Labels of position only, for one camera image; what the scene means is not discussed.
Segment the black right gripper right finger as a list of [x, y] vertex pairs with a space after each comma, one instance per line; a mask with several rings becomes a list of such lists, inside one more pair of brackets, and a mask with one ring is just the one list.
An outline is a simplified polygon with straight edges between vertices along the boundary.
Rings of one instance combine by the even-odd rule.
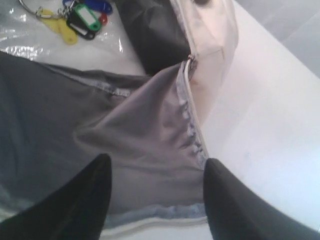
[[205, 214], [215, 240], [318, 240], [319, 232], [280, 212], [245, 186], [219, 160], [203, 175]]

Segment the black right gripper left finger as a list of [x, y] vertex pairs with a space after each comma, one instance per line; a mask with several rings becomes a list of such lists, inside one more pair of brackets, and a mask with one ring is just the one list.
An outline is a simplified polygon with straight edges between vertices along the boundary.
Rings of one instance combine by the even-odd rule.
[[98, 155], [63, 187], [0, 224], [2, 240], [98, 240], [112, 194], [112, 160]]

